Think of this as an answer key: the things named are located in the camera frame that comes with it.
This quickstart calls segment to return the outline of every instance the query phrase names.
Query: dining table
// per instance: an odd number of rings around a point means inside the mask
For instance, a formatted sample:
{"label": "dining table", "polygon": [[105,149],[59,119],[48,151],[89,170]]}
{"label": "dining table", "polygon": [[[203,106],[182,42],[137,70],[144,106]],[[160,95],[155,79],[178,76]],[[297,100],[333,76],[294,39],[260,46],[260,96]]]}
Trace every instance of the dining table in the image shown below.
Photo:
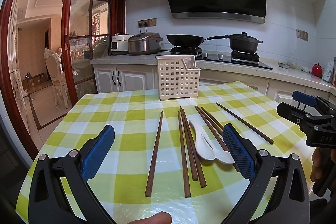
{"label": "dining table", "polygon": [[[271,145],[254,131],[218,107],[220,103],[274,140]],[[16,212],[28,223],[28,202],[32,176],[41,154],[50,158],[65,156],[72,149],[95,138],[109,124],[115,140],[97,174],[88,184],[107,213],[118,224],[147,218],[164,211],[173,223],[221,223],[239,201],[250,181],[232,165],[217,160],[201,160],[207,186],[192,181],[189,159],[191,197],[184,197],[178,111],[181,106],[188,120],[199,123],[216,148],[221,146],[199,115],[195,106],[204,107],[222,125],[231,123],[238,133],[257,149],[272,156],[299,156],[309,193],[312,153],[299,126],[278,116],[278,103],[239,82],[199,86],[197,98],[160,101],[158,90],[135,90],[87,94],[68,112],[45,142],[24,180],[16,204]],[[162,120],[152,196],[145,197],[145,188],[161,111]],[[272,194],[276,177],[272,177],[253,216],[263,214]],[[76,216],[83,218],[67,183],[61,178],[66,197]]]}

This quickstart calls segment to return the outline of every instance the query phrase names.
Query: pot handle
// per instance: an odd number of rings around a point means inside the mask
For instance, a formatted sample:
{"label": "pot handle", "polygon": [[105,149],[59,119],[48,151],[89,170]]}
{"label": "pot handle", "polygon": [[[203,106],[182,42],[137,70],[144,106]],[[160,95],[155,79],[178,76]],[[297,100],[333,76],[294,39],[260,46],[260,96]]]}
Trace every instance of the pot handle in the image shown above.
{"label": "pot handle", "polygon": [[218,35],[216,37],[208,37],[207,40],[212,40],[212,39],[222,39],[222,38],[227,38],[227,37],[223,37],[222,35]]}

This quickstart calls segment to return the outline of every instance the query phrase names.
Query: glass panel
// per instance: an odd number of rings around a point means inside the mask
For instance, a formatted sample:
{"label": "glass panel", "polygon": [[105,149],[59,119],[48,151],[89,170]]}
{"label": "glass panel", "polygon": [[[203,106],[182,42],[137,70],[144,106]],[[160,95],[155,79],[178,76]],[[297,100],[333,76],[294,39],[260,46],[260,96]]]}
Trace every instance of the glass panel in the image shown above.
{"label": "glass panel", "polygon": [[69,37],[89,35],[90,0],[71,0]]}
{"label": "glass panel", "polygon": [[109,55],[109,37],[93,37],[92,42],[93,59]]}
{"label": "glass panel", "polygon": [[92,35],[107,34],[108,2],[94,0],[92,4]]}
{"label": "glass panel", "polygon": [[92,77],[90,64],[91,38],[70,39],[70,57],[74,82]]}
{"label": "glass panel", "polygon": [[75,85],[78,100],[80,100],[85,94],[96,93],[95,84],[93,79],[85,81],[83,83]]}

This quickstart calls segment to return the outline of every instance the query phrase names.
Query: cardboard box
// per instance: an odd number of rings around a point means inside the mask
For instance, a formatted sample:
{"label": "cardboard box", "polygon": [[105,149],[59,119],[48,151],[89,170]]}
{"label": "cardboard box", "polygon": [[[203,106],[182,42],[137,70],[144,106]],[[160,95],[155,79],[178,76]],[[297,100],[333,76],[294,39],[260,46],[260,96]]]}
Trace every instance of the cardboard box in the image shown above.
{"label": "cardboard box", "polygon": [[22,87],[23,87],[23,90],[29,89],[27,79],[25,79],[25,80],[22,81]]}
{"label": "cardboard box", "polygon": [[47,76],[44,74],[44,73],[42,73],[41,74],[41,83],[44,83],[44,82],[46,82],[48,79],[47,79]]}
{"label": "cardboard box", "polygon": [[33,80],[34,80],[34,85],[41,84],[41,77],[40,77],[40,75],[34,76]]}
{"label": "cardboard box", "polygon": [[31,89],[34,85],[34,79],[29,79],[28,80],[28,87]]}

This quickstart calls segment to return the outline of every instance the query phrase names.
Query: blue gripper pad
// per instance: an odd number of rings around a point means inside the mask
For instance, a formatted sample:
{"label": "blue gripper pad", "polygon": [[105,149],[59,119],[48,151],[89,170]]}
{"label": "blue gripper pad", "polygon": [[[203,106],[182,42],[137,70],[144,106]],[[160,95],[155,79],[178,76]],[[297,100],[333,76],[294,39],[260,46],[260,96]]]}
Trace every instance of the blue gripper pad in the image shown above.
{"label": "blue gripper pad", "polygon": [[85,182],[92,179],[110,150],[115,138],[114,129],[108,126],[96,141],[82,162],[82,178]]}
{"label": "blue gripper pad", "polygon": [[234,131],[235,129],[230,124],[225,125],[223,129],[223,141],[235,160],[241,175],[245,179],[253,180],[255,176],[255,162]]}
{"label": "blue gripper pad", "polygon": [[310,96],[299,91],[294,91],[292,97],[293,100],[305,104],[307,106],[314,107],[317,105],[317,100],[314,96]]}

